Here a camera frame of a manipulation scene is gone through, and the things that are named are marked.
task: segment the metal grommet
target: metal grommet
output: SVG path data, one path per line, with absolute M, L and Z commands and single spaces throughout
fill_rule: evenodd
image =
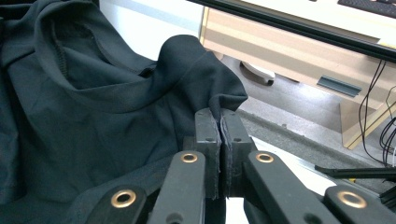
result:
M 195 162 L 198 161 L 198 157 L 192 153 L 186 153 L 181 156 L 181 160 L 184 162 Z
M 274 157 L 272 157 L 266 153 L 257 154 L 256 159 L 260 162 L 267 162 L 267 163 L 274 161 Z
M 111 204 L 116 208 L 128 207 L 136 200 L 136 194 L 130 189 L 118 191 L 111 197 Z
M 351 196 L 354 199 L 356 199 L 356 202 L 352 202 L 349 199 L 346 198 L 346 196 Z M 365 208 L 367 206 L 367 202 L 359 195 L 357 195 L 356 193 L 352 193 L 349 191 L 341 191 L 338 192 L 337 194 L 338 199 L 340 199 L 340 201 L 346 205 L 349 205 L 351 207 L 354 208 Z

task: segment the black cloth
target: black cloth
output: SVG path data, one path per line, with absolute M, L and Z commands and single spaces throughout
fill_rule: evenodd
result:
M 247 99 L 197 38 L 171 37 L 154 62 L 88 0 L 0 6 L 0 17 L 0 223 L 84 223 L 118 185 L 150 194 L 196 111 L 219 122 Z

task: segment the black bar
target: black bar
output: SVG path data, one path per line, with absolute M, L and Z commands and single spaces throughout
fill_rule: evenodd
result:
M 315 165 L 315 170 L 334 178 L 395 178 L 396 168 L 328 169 Z
M 87 224 L 142 223 L 146 206 L 146 192 L 135 186 L 118 186 L 106 193 L 93 208 Z
M 251 152 L 245 169 L 274 223 L 339 223 L 277 155 Z
M 257 150 L 253 140 L 248 136 L 239 116 L 232 110 L 221 110 L 222 179 L 225 182 L 224 193 L 227 197 L 243 197 L 244 182 L 243 162 L 252 150 Z
M 360 40 L 347 35 L 340 35 L 322 28 L 314 27 L 302 22 L 282 18 L 253 7 L 250 4 L 238 0 L 188 0 L 206 7 L 228 12 L 252 21 L 274 26 L 298 35 L 313 38 L 324 43 L 332 44 L 344 49 L 350 49 L 358 53 L 396 63 L 396 50 L 380 46 L 374 43 Z
M 249 224 L 272 224 L 270 217 L 260 208 L 250 203 L 248 200 L 244 200 L 245 215 Z
M 396 223 L 396 215 L 377 198 L 350 186 L 326 189 L 323 202 L 342 223 Z
M 196 150 L 205 155 L 205 194 L 206 198 L 219 197 L 219 154 L 221 139 L 218 125 L 209 108 L 195 113 Z
M 381 203 L 386 207 L 392 207 L 396 204 L 396 186 L 379 195 Z
M 204 223 L 205 156 L 197 151 L 175 154 L 154 205 L 149 224 Z

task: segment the drawer handle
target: drawer handle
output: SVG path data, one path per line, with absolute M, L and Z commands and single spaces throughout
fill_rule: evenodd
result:
M 332 91 L 341 92 L 351 97 L 355 97 L 359 94 L 359 92 L 361 92 L 360 87 L 326 76 L 322 76 L 318 81 L 317 85 L 330 89 Z

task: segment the wire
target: wire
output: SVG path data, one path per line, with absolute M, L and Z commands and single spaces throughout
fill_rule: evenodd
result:
M 382 68 L 381 68 L 381 70 L 380 70 L 380 67 L 381 67 L 382 62 L 383 62 L 382 60 L 379 61 L 378 67 L 376 68 L 375 74 L 374 74 L 373 79 L 372 79 L 372 81 L 371 81 L 371 83 L 370 83 L 369 90 L 367 91 L 367 94 L 366 94 L 365 97 L 363 98 L 363 101 L 361 102 L 361 106 L 359 107 L 359 125 L 360 125 L 360 127 L 361 127 L 361 140 L 362 140 L 362 142 L 363 142 L 364 151 L 365 151 L 366 154 L 367 154 L 369 157 L 371 157 L 373 160 L 378 161 L 378 162 L 381 162 L 381 163 L 383 163 L 383 162 L 380 161 L 380 160 L 378 160 L 378 159 L 376 159 L 376 158 L 374 158 L 374 157 L 367 151 L 367 147 L 366 147 L 366 143 L 365 143 L 365 135 L 366 135 L 366 127 L 367 127 L 367 109 L 368 109 L 368 104 L 369 104 L 370 92 L 372 91 L 372 89 L 373 89 L 375 83 L 378 81 L 379 77 L 380 77 L 381 74 L 382 74 L 382 71 L 383 71 L 384 68 L 385 68 L 385 65 L 387 64 L 387 62 L 384 62 L 383 65 L 382 65 Z M 365 102 L 365 111 L 364 111 L 365 113 L 364 113 L 364 129 L 363 129 L 363 126 L 362 126 L 362 124 L 361 124 L 361 108 L 363 107 L 364 102 Z
M 390 114 L 390 122 L 385 126 L 384 130 L 382 131 L 380 137 L 379 137 L 379 145 L 382 147 L 383 151 L 382 151 L 382 160 L 385 166 L 388 165 L 388 154 L 390 150 L 393 150 L 393 157 L 392 157 L 392 166 L 394 167 L 394 160 L 395 160 L 395 148 L 391 145 L 391 143 L 393 142 L 393 138 L 396 134 L 396 129 L 394 129 L 392 131 L 392 133 L 390 134 L 390 136 L 388 137 L 387 142 L 384 142 L 384 138 L 387 136 L 388 131 L 390 129 L 391 126 L 395 125 L 395 118 L 392 116 L 391 113 L 391 109 L 390 109 L 390 105 L 389 105 L 389 97 L 390 97 L 390 93 L 392 92 L 392 90 L 396 88 L 396 86 L 390 88 L 389 92 L 388 92 L 388 96 L 387 99 L 385 100 L 385 102 L 387 103 L 388 106 L 388 111 Z
M 390 97 L 390 93 L 391 93 L 391 92 L 393 91 L 393 89 L 395 89 L 395 88 L 396 88 L 396 86 L 390 88 L 390 90 L 389 90 L 389 92 L 388 92 L 387 99 L 385 100 L 385 103 L 387 103 L 387 106 L 388 106 L 388 111 L 389 111 L 389 114 L 390 114 L 390 119 L 393 119 L 393 116 L 392 116 L 392 111 L 390 110 L 390 105 L 389 105 L 388 99 L 389 99 L 389 97 Z

